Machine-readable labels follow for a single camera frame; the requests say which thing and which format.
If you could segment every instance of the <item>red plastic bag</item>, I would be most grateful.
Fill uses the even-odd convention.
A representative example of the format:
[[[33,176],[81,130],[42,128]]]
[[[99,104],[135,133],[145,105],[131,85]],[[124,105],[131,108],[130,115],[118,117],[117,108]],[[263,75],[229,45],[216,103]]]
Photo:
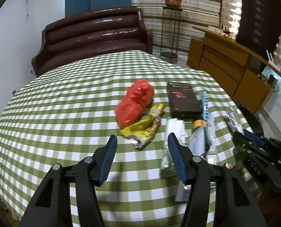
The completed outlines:
[[[135,122],[144,107],[152,102],[153,94],[153,87],[147,79],[139,79],[128,88],[126,96],[115,108],[116,119],[122,129]]]

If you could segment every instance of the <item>flower pot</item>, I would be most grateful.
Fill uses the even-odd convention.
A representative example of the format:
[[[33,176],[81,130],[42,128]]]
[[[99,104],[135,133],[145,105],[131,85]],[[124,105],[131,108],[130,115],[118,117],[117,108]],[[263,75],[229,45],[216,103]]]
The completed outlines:
[[[165,0],[166,6],[180,7],[182,0]]]

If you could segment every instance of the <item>table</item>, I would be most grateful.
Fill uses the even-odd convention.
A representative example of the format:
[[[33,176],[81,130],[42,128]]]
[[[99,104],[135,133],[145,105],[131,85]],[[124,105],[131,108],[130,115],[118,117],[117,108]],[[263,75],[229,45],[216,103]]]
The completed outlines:
[[[137,151],[119,133],[114,108],[137,79],[154,87],[154,103],[166,105],[154,140]],[[107,181],[96,188],[106,226],[179,225],[185,203],[175,202],[177,178],[160,175],[166,117],[170,115],[168,81],[188,82],[197,97],[207,91],[217,123],[217,160],[235,163],[233,143],[223,115],[234,102],[203,71],[184,69],[142,51],[126,51],[80,60],[36,78],[11,99],[0,117],[0,197],[19,216],[51,165],[76,164],[104,146],[111,134],[118,149]],[[245,118],[242,126],[249,129]],[[186,123],[191,134],[192,123]],[[249,173],[236,168],[255,190]],[[74,226],[79,226],[74,184],[70,185]],[[215,191],[208,226],[212,226]]]

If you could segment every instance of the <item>black box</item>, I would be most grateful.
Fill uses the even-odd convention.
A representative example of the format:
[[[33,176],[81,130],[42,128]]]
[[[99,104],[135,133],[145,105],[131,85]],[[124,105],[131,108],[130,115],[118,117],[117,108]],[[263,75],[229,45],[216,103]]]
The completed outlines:
[[[167,92],[172,118],[201,120],[203,107],[189,83],[168,82]]]

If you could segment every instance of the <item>wooden cabinet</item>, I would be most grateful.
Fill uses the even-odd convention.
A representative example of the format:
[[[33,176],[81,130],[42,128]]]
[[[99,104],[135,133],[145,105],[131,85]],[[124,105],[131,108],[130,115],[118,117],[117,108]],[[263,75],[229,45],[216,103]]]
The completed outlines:
[[[249,60],[250,54],[231,44],[230,42],[225,41],[224,39],[215,37],[214,35],[206,34],[203,42],[210,48],[213,48],[234,60],[239,65],[245,66],[246,62]]]
[[[252,62],[258,62],[258,69],[268,64],[250,49],[209,31],[203,41],[191,39],[187,65],[209,73],[235,102],[257,113],[272,88],[251,71]]]
[[[207,46],[203,52],[203,57],[213,62],[237,82],[241,81],[245,69],[227,56]]]
[[[229,96],[234,95],[238,83],[223,70],[221,70],[205,58],[201,58],[199,69],[208,72]]]
[[[238,100],[252,113],[256,113],[271,89],[253,72],[246,70],[233,99]]]
[[[191,67],[192,69],[198,69],[202,54],[203,41],[192,38],[190,42],[187,66]]]

